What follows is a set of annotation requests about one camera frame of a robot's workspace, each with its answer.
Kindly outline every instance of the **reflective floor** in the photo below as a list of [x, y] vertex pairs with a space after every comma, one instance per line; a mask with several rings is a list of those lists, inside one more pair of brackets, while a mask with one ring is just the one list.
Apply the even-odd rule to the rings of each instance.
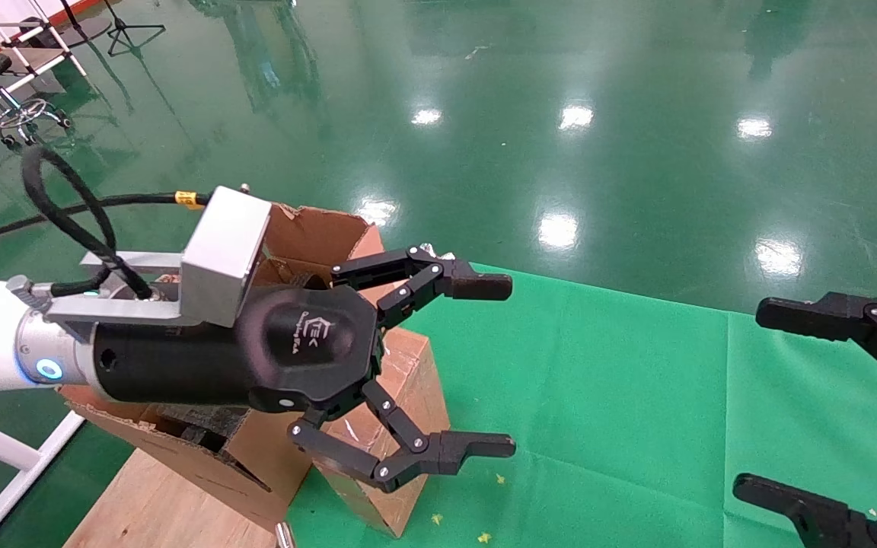
[[[77, 48], [94, 86], [40, 86], [76, 122], [45, 140], [102, 195], [248, 183], [393, 246], [669, 301], [877, 294], [877, 0], [286, 1], [118, 4], [167, 32]], [[0, 225], [32, 212], [0, 145]], [[112, 218], [123, 249], [180, 250], [197, 216]], [[0, 278], [73, 279], [81, 253], [27, 230], [0, 240]], [[29, 443], [62, 413], [0, 397]], [[40, 488], [79, 505], [27, 504], [10, 530], [75, 527], [126, 454], [82, 438], [104, 472]]]

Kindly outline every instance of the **black cable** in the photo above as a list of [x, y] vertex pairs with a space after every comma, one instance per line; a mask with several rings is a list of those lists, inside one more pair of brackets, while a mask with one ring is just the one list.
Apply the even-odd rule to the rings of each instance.
[[[209, 198], [212, 198], [212, 195], [209, 194], [196, 194], [196, 204], [199, 206], [205, 206], [209, 204]], [[177, 204], [178, 201], [175, 199], [174, 192], [170, 193], [160, 193], [160, 194], [119, 194], [117, 196], [109, 196], [107, 198], [98, 198], [98, 204], [102, 208], [114, 208], [118, 206], [132, 206], [136, 204]], [[60, 212], [64, 212], [67, 215], [79, 214], [79, 212], [86, 212], [87, 205], [86, 204], [77, 204], [71, 205], [66, 208], [62, 208], [59, 210]], [[29, 226], [35, 226], [39, 223], [46, 222], [46, 218], [42, 215], [34, 215], [29, 216], [29, 218], [22, 218], [20, 221], [10, 222], [9, 225], [0, 226], [0, 236], [4, 236], [11, 232], [16, 232], [18, 230], [29, 228]]]
[[[73, 190], [83, 199], [84, 205], [93, 214], [97, 225], [100, 225], [100, 232], [104, 233], [104, 242], [100, 242], [87, 229], [84, 229], [79, 223], [70, 219], [70, 216], [63, 212], [49, 198], [49, 194], [46, 194], [46, 185], [43, 183], [42, 174], [42, 163], [44, 160], [59, 170], [67, 183], [70, 183]], [[22, 155], [22, 184], [25, 186], [25, 192], [27, 192], [29, 200], [32, 201], [32, 204], [35, 205], [36, 209], [39, 209], [39, 212], [46, 219], [49, 219], [56, 228], [62, 230], [88, 252], [93, 253], [104, 264], [100, 272], [97, 272], [93, 278], [86, 281], [53, 284], [51, 291], [49, 291], [53, 296], [76, 295], [95, 290], [100, 288], [100, 284], [107, 280], [111, 272], [114, 272], [135, 292], [137, 298], [147, 299], [151, 297], [150, 285], [147, 285], [147, 282], [135, 270], [129, 267], [128, 263], [125, 263], [121, 257], [117, 256], [117, 237], [114, 234], [114, 229], [110, 224], [107, 212], [104, 211], [104, 208], [100, 207], [100, 201], [97, 201], [97, 197], [90, 191], [90, 188], [87, 188], [87, 184], [73, 170], [73, 167], [66, 163], [66, 160], [63, 160], [59, 154], [43, 146], [34, 146], [27, 149], [27, 152]]]

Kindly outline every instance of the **wooden board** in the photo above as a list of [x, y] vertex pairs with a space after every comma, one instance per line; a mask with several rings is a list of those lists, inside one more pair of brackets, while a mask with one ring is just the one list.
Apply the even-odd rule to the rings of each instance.
[[136, 450], [63, 548], [274, 548], [276, 538]]

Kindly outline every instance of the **green mat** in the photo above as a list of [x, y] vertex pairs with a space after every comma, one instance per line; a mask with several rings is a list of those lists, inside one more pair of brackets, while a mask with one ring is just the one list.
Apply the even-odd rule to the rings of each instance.
[[429, 479], [400, 540], [312, 472], [299, 546], [800, 548], [734, 499], [740, 472], [877, 512], [877, 363], [853, 344], [509, 274], [509, 301], [443, 299], [407, 327], [432, 339], [453, 427], [508, 432], [515, 457]]

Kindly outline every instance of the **cardboard box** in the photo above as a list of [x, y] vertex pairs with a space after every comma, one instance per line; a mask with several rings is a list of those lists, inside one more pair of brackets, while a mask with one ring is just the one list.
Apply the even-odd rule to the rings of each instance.
[[[442, 382], [435, 369], [435, 356], [428, 337], [397, 327], [387, 332], [384, 340], [387, 351], [378, 382], [422, 432], [449, 430], [445, 395], [442, 394]], [[359, 406], [343, 419], [328, 422], [324, 432], [379, 459], [397, 451], [397, 441], [387, 433], [368, 406]], [[332, 464], [323, 464], [319, 457], [314, 458], [314, 465], [352, 512], [361, 516], [369, 526], [394, 537], [404, 533], [427, 479], [427, 476], [418, 476], [396, 492], [383, 493], [337, 472]]]
[[[329, 279], [333, 264], [384, 250], [376, 226], [368, 225], [358, 216], [326, 209], [294, 209], [283, 204], [273, 205], [263, 246], [265, 259], [259, 264], [254, 278], [254, 284], [258, 285], [288, 283], [303, 273]], [[390, 290], [390, 287], [372, 288], [362, 295], [376, 302]], [[447, 428], [445, 400], [442, 399], [428, 340], [411, 332], [391, 334], [386, 340], [391, 353], [384, 361], [386, 371], [382, 375], [382, 384], [399, 403], [412, 393], [428, 394], [429, 399], [438, 398], [437, 403], [429, 403], [434, 409], [416, 410], [412, 406], [407, 410], [416, 420], [425, 416], [445, 417], [435, 424], [445, 424], [438, 429]], [[414, 388], [418, 384], [424, 388]], [[286, 436], [286, 428], [297, 419], [298, 413], [268, 414], [248, 409], [238, 421], [234, 433], [225, 438], [213, 436], [208, 440], [192, 440], [185, 434], [185, 424], [162, 416], [157, 405], [108, 402], [83, 386], [64, 386], [59, 392], [80, 416], [146, 451], [267, 530], [273, 530], [285, 517], [286, 509], [310, 467], [310, 457], [290, 443]], [[386, 441], [373, 434], [373, 429], [380, 428], [380, 425], [365, 407], [348, 414], [348, 419], [352, 427], [361, 431], [361, 439], [374, 441], [373, 451], [383, 454]], [[365, 425], [366, 419], [373, 424]], [[421, 422], [420, 426], [427, 432], [432, 431], [432, 423]], [[365, 504], [356, 504], [355, 486], [332, 479], [352, 508], [361, 509], [359, 515], [376, 527], [389, 527], [396, 534], [400, 534], [407, 522], [407, 515], [421, 490], [421, 482], [423, 479], [417, 486], [402, 489], [397, 495], [401, 499], [394, 495], [383, 499], [377, 496], [381, 493], [373, 492], [364, 495]], [[376, 510], [368, 510], [368, 505]]]

